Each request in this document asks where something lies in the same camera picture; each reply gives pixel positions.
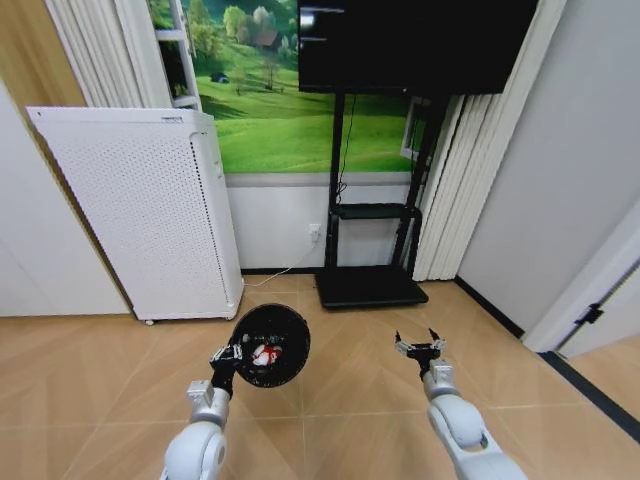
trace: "black disc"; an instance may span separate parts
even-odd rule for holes
[[[309,356],[311,335],[307,322],[295,310],[276,303],[260,305],[236,325],[231,343],[242,347],[238,374],[256,387],[284,385],[294,378]],[[277,352],[268,365],[256,365],[256,351],[266,347]]]

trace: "pleated curtain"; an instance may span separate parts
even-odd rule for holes
[[[414,280],[456,276],[565,3],[539,0],[502,94],[452,99],[422,200]]]
[[[45,0],[90,107],[170,108],[146,0]]]

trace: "wall mural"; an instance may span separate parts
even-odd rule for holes
[[[149,3],[156,28],[172,28],[168,0]],[[182,6],[202,109],[216,118],[225,172],[327,172],[334,97],[298,91],[297,0]],[[347,97],[345,136],[352,102]],[[400,155],[408,109],[408,98],[358,95],[345,171],[410,170]]]

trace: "black monitor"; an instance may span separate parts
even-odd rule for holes
[[[537,0],[299,0],[299,88],[500,93]]]

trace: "stand base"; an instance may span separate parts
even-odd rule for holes
[[[316,274],[320,303],[328,309],[427,303],[429,297],[401,267],[325,268]]]

